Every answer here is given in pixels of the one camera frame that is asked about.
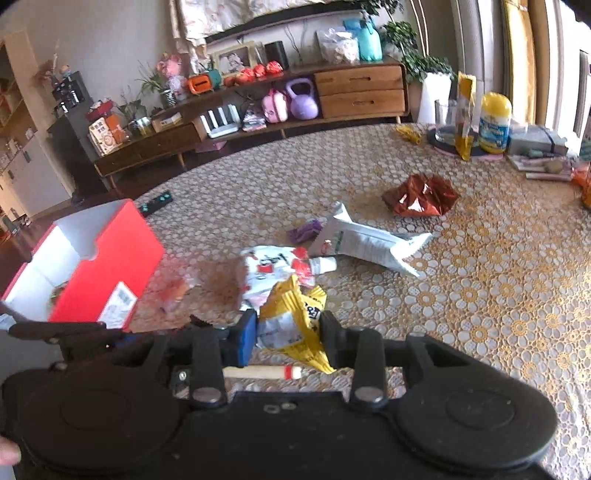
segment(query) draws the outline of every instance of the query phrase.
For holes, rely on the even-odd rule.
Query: wooden drawer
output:
[[[135,148],[140,157],[144,160],[150,160],[159,155],[172,155],[188,150],[200,141],[197,130],[195,130],[193,124],[189,124],[164,130],[151,137],[139,140],[135,144]]]
[[[99,158],[95,161],[95,167],[103,177],[106,177],[113,172],[132,167],[141,162],[142,158],[135,149],[135,144],[131,144]]]
[[[320,97],[324,118],[351,115],[403,115],[404,90],[338,93]]]
[[[399,65],[332,70],[316,73],[314,78],[318,95],[404,88],[402,68]]]

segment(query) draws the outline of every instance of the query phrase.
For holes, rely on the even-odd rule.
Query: decorative vase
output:
[[[171,89],[160,92],[160,100],[162,101],[162,106],[165,109],[177,104],[177,99],[175,98],[174,92]]]
[[[449,100],[451,89],[452,79],[442,73],[427,73],[422,85],[412,82],[408,86],[408,104],[413,121],[434,124],[435,100]]]

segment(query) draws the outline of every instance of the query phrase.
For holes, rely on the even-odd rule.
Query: curtain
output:
[[[188,53],[193,73],[206,63],[205,38],[255,17],[331,0],[168,0],[173,36],[179,53]]]
[[[528,0],[504,0],[503,7],[509,51],[508,91],[513,116],[521,122],[534,124],[536,69]]]

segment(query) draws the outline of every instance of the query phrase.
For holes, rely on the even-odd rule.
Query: white flower pot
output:
[[[419,124],[435,123],[435,100],[448,100],[452,89],[452,79],[442,73],[427,73],[423,81],[421,104],[416,122]]]

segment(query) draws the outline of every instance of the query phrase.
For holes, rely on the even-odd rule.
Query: hand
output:
[[[21,461],[21,449],[10,440],[0,437],[0,466],[12,466]]]

